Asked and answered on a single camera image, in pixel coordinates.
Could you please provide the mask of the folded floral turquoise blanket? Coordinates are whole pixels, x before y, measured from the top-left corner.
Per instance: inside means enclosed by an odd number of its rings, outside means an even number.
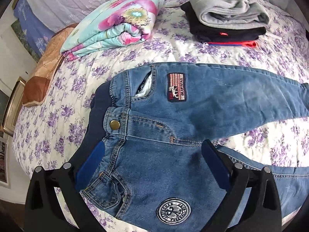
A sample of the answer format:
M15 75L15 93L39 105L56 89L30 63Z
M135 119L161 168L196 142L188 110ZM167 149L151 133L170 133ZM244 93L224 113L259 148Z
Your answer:
M100 5L69 34L60 49L69 61L92 52L148 40L165 0L110 0Z

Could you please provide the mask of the blue patterned pillow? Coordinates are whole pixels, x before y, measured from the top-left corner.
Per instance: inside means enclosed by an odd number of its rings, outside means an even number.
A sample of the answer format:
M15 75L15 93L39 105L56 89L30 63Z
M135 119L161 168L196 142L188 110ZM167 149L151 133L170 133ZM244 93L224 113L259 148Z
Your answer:
M28 44L41 57L55 32L50 30L35 16L27 0L18 0L13 12L20 22L21 30Z

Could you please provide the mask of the folded black pants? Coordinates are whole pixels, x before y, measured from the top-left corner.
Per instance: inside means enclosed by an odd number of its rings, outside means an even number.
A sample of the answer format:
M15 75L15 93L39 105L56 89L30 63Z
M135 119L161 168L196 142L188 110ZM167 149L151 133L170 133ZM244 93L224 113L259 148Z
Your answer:
M206 26L198 20L190 2L182 4L181 10L185 12L185 16L188 20L190 28L190 33L202 43L233 43L254 41L257 40L259 36L266 33L265 27L234 30Z

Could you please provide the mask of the blue denim jeans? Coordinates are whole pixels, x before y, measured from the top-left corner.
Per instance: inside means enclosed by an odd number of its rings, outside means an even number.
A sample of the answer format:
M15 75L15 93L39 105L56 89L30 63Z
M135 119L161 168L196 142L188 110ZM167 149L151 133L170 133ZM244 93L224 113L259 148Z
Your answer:
M105 155L83 196L148 231L200 231L225 196L202 142L308 116L308 85L218 64L154 63L101 84L75 154Z

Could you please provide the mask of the folded grey sweatpants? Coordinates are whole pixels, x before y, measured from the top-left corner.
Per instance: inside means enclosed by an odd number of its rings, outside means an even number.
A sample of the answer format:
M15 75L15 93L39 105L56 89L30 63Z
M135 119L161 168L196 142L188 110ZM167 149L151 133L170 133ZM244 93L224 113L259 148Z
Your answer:
M188 0L204 25L222 29L265 27L270 18L258 0Z

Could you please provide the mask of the brown patchwork cushion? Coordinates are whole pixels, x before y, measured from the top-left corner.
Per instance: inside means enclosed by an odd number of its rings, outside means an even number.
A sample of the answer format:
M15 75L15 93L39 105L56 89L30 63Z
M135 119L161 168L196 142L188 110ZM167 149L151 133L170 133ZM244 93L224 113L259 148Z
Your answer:
M57 32L48 42L45 52L26 82L22 97L24 107L38 106L45 101L53 77L63 62L60 49L76 26L77 23Z

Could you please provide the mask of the folded red garment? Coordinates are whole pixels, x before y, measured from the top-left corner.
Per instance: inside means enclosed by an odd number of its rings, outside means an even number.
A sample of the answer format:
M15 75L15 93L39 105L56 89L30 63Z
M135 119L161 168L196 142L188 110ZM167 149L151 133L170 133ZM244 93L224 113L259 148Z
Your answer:
M241 41L241 42L228 42L228 43L208 42L207 44L213 46L243 46L252 48L257 46L257 43L255 41Z

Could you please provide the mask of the gold framed picture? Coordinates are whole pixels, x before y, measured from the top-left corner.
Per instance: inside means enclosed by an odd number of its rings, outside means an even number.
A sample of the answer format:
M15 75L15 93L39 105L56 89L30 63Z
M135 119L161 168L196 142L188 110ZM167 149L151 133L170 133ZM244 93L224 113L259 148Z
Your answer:
M19 77L4 111L2 129L4 133L11 137L14 136L15 126L22 107L22 98L25 85L26 81L22 77Z

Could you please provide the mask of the purple floral bedspread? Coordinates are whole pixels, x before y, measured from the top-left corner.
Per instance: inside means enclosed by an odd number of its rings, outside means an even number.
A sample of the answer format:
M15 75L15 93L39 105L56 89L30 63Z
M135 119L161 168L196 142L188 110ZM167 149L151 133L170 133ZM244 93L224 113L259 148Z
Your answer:
M188 0L167 0L149 40L91 53L64 62L46 99L22 107L13 138L17 161L31 177L36 166L61 167L79 147L86 132L90 102L99 85L125 69L154 62L213 63L268 70L308 83L308 40L305 28L290 14L263 0L270 17L257 47L208 46L193 38L180 6ZM219 140L249 159L273 166L308 166L308 118L273 122L244 134Z

